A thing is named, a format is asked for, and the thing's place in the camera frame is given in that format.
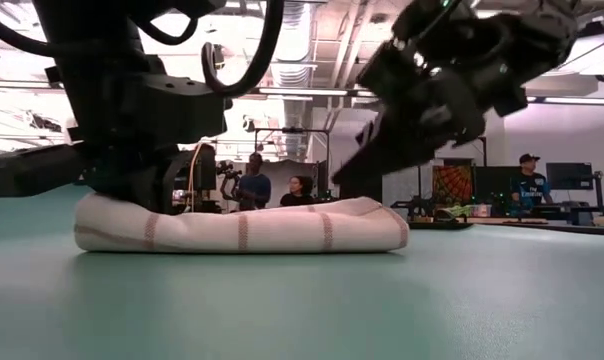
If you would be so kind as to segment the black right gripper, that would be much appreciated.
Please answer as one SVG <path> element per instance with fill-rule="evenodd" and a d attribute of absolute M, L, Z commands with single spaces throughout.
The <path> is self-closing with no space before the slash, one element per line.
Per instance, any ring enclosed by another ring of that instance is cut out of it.
<path fill-rule="evenodd" d="M 459 73 L 431 74 L 412 54 L 401 60 L 408 76 L 397 108 L 383 109 L 361 129 L 358 150 L 332 175 L 335 184 L 423 165 L 445 145 L 460 146 L 484 134 L 483 110 Z"/>

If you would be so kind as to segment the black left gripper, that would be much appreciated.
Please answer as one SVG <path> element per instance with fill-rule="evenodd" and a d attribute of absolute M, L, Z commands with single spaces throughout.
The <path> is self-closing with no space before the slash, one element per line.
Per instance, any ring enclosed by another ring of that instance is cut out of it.
<path fill-rule="evenodd" d="M 156 213 L 172 213 L 172 160 L 178 132 L 174 98 L 182 79 L 157 56 L 116 54 L 64 60 L 64 89 L 89 156 L 84 184 Z"/>

